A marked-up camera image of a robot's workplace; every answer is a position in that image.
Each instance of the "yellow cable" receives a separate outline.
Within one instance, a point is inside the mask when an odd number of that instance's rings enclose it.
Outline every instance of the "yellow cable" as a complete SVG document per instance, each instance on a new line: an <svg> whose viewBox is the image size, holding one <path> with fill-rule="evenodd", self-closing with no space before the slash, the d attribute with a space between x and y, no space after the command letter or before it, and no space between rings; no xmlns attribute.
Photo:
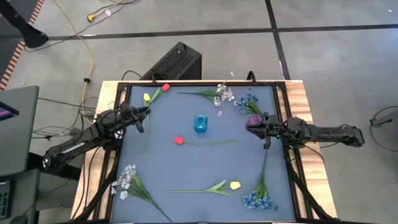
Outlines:
<svg viewBox="0 0 398 224"><path fill-rule="evenodd" d="M75 26L73 25L72 21L69 19L69 17L65 14L65 12L62 10L62 8L60 7L60 5L58 5L57 0L53 0L55 5L57 5L57 7L59 8L59 10L62 12L62 14L65 16L65 18L67 18L70 26L72 27L72 29L75 31L76 36L83 41L83 43L85 43L87 50L90 53L90 58L91 58L91 67L90 67L90 71L88 72L88 75L86 76L86 78L90 78L93 74L93 67L94 67L94 57L93 57L93 53L91 51L91 49L89 48L88 44L86 43L86 41L80 37L80 35L78 34ZM86 98L86 89L87 89L87 82L85 82L85 86L83 88L83 94L81 96L81 107L83 108L83 115L85 114L85 98ZM90 121L88 118L86 118L86 120L90 123L93 124L94 122Z"/></svg>
<svg viewBox="0 0 398 224"><path fill-rule="evenodd" d="M91 14L91 15L88 15L88 16L87 16L88 21L93 22L94 19L95 19L95 17L102 15L102 13L104 13L104 12L107 11L108 9L112 9L113 7L115 7L115 6L117 6L118 4L122 3L123 1L124 1L124 0L120 0L120 1L116 2L115 4L113 4L112 6L107 7L107 8L103 9L103 10L100 11L100 12L97 12L97 13Z"/></svg>

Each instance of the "black metal frame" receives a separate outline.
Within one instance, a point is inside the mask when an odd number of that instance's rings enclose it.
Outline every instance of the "black metal frame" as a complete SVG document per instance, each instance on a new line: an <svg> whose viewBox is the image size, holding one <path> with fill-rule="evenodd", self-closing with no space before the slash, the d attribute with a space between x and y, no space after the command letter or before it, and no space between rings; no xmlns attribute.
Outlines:
<svg viewBox="0 0 398 224"><path fill-rule="evenodd" d="M286 85L285 81L274 81L274 82L257 82L254 74L252 71L249 72L248 75L248 80L251 80L252 82L226 82L227 85L229 86L270 86L272 88L272 94L274 97L274 103L275 103L275 113L277 115L278 120L282 123L282 112L280 108L280 103L279 103L279 96L278 96L278 90L282 92L283 98L284 98L284 105L286 107L286 112L287 116L291 116L290 112L290 105L289 101L287 99L287 90L286 90ZM148 83L119 83L118 84L118 92L116 94L116 98L114 101L114 107L117 107L121 103L120 97L122 91L125 91L125 99L124 101L130 101L130 93L131 93L131 88L133 86L162 86L164 83L157 83L157 82L148 82ZM214 82L181 82L181 83L173 83L173 86L214 86ZM288 163L291 163L290 157L289 157L289 148L283 147L284 150L284 159L286 162L286 168L288 169ZM297 158L300 158L300 152L297 151L295 156ZM104 164L103 164L103 170L101 172L101 177L100 177L100 183L101 185L103 183L103 180L105 179L105 174L106 174L106 168L108 167L108 162L109 162L109 153L105 154L104 157ZM297 167L301 167L301 169L298 170L299 176L302 180L305 180L303 169L302 169L302 163L300 159L296 159ZM290 178L290 174L288 173L289 176L289 187L290 187L290 192L292 195L292 204L294 207L294 214L295 214L295 219L299 220L301 219L301 214L300 214L300 208L299 208L299 200L298 200L298 195L297 191L295 188L295 183L294 181ZM105 219L110 220L111 217L111 209L113 206L113 195L109 193L108 197L108 202L106 205L106 217ZM307 214L312 214L312 210L310 206L306 204L306 212ZM97 206L95 212L94 212L94 217L93 219L97 219L99 215L99 206Z"/></svg>

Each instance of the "concrete floor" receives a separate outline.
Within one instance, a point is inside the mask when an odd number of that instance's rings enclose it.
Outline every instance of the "concrete floor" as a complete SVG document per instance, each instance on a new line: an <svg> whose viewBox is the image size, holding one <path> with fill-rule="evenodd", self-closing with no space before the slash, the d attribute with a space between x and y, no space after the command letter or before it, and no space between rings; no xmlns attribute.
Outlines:
<svg viewBox="0 0 398 224"><path fill-rule="evenodd" d="M58 0L78 30L86 15L105 0ZM278 27L398 24L398 2L371 0L271 0ZM73 35L68 22L46 0L35 26L49 36ZM195 29L270 28L263 0L142 0L124 7L85 34L123 34ZM395 223L398 214L398 153L378 147L369 136L369 119L397 105L398 30L339 30L280 33L291 79L304 80L315 124L351 124L362 129L366 144L322 150L333 199L342 220ZM103 80L119 80L126 70L145 73L178 41L203 54L203 79L283 79L272 33L187 35L88 40L95 69L87 97L98 96ZM79 104L90 58L83 43L68 40L37 52L24 52L7 89L38 85L40 96ZM96 99L88 102L95 106ZM69 126L76 109L40 101L35 128ZM383 145L398 149L396 127L375 129ZM32 141L44 154L62 139ZM63 196L70 191L64 190ZM40 223L67 220L42 212Z"/></svg>

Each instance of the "black tripod stand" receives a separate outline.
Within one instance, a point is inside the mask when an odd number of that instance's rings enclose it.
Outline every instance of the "black tripod stand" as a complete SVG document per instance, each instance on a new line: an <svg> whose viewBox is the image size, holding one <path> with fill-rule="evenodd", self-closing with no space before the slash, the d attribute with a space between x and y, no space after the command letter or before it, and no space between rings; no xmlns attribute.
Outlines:
<svg viewBox="0 0 398 224"><path fill-rule="evenodd" d="M21 32L28 48L36 48L44 45L49 38L43 32L35 29L13 8L7 0L0 0L0 14L2 14L8 22Z"/></svg>

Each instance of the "blue cup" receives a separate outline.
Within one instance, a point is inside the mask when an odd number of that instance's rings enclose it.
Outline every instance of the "blue cup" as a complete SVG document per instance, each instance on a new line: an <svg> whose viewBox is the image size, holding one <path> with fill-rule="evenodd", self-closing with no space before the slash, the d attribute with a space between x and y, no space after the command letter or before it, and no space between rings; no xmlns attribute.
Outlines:
<svg viewBox="0 0 398 224"><path fill-rule="evenodd" d="M193 128L197 133L205 133L207 130L207 117L203 115L195 116Z"/></svg>

